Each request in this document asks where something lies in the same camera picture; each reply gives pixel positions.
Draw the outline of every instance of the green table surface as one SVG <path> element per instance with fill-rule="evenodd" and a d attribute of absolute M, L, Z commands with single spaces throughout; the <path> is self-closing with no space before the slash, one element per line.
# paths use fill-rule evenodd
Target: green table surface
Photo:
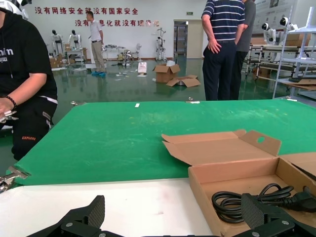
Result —
<path fill-rule="evenodd" d="M 162 134 L 257 130 L 282 141 L 280 154 L 316 151 L 316 109 L 286 100 L 92 103 L 73 108 L 16 166 L 21 185 L 188 176 Z"/>

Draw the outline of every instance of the white robot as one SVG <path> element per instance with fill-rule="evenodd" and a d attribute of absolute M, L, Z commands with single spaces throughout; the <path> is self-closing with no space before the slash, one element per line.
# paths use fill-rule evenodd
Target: white robot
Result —
<path fill-rule="evenodd" d="M 158 36 L 158 39 L 157 39 L 157 46 L 156 46 L 157 56 L 156 56 L 156 60 L 157 61 L 161 61 L 161 60 L 167 61 L 167 58 L 166 58 L 166 55 L 165 55 L 166 49 L 164 48 L 164 43 L 166 41 L 163 39 L 163 35 L 164 35 L 164 33 L 166 33 L 166 31 L 163 31 L 162 28 L 158 29 L 157 31 L 160 31 L 160 36 Z"/>
<path fill-rule="evenodd" d="M 55 30 L 52 31 L 52 35 L 51 35 L 51 41 L 52 41 L 52 45 L 53 45 L 53 53 L 54 53 L 54 57 L 56 57 L 59 53 L 63 54 L 64 50 L 63 50 L 63 41 L 62 41 L 62 35 L 56 33 Z"/>
<path fill-rule="evenodd" d="M 71 44 L 72 41 L 74 41 L 76 49 L 82 49 L 82 46 L 81 46 L 81 41 L 82 41 L 81 40 L 81 35 L 77 34 L 75 32 L 75 30 L 72 30 L 72 34 L 69 36 L 68 44 Z"/>
<path fill-rule="evenodd" d="M 261 28 L 264 30 L 263 36 L 266 44 L 276 45 L 277 31 L 275 29 L 271 29 L 268 23 L 264 23 Z"/>
<path fill-rule="evenodd" d="M 21 15 L 23 19 L 28 20 L 29 15 L 25 9 L 21 9 L 26 4 L 32 4 L 32 0 L 0 0 L 0 7 Z"/>
<path fill-rule="evenodd" d="M 298 26 L 296 24 L 292 24 L 291 22 L 288 21 L 288 18 L 285 17 L 283 15 L 281 21 L 280 21 L 280 24 L 282 26 L 284 26 L 284 31 L 285 30 L 288 30 L 288 31 L 294 31 L 294 30 L 297 30 L 298 29 Z"/>

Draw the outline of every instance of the man in striped shirt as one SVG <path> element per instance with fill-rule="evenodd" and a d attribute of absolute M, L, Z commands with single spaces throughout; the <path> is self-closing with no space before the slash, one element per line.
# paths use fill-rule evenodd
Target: man in striped shirt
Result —
<path fill-rule="evenodd" d="M 229 100 L 236 44 L 244 28 L 242 0 L 207 0 L 202 15 L 208 37 L 203 75 L 206 100 Z"/>

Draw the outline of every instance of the black pants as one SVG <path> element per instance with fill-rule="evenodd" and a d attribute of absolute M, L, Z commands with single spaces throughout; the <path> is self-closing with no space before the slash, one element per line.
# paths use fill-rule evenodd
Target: black pants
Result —
<path fill-rule="evenodd" d="M 0 123 L 13 126 L 14 159 L 22 159 L 49 131 L 52 117 L 57 105 L 41 97 L 33 97 L 16 109 L 14 117 L 18 120 L 8 120 Z"/>
<path fill-rule="evenodd" d="M 233 62 L 236 52 L 234 42 L 220 43 L 218 54 L 204 50 L 203 75 L 206 100 L 229 100 Z"/>
<path fill-rule="evenodd" d="M 232 81 L 231 81 L 231 100 L 238 100 L 239 90 L 241 84 L 241 70 L 243 62 L 247 56 L 248 52 L 237 51 L 235 55 Z"/>

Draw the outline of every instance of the black hoodie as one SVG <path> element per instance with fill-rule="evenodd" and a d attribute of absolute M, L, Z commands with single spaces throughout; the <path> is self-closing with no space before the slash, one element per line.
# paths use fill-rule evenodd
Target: black hoodie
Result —
<path fill-rule="evenodd" d="M 46 84 L 36 96 L 57 99 L 56 82 L 39 31 L 20 15 L 5 12 L 0 28 L 0 95 L 8 95 L 29 78 L 30 73 L 47 74 Z"/>

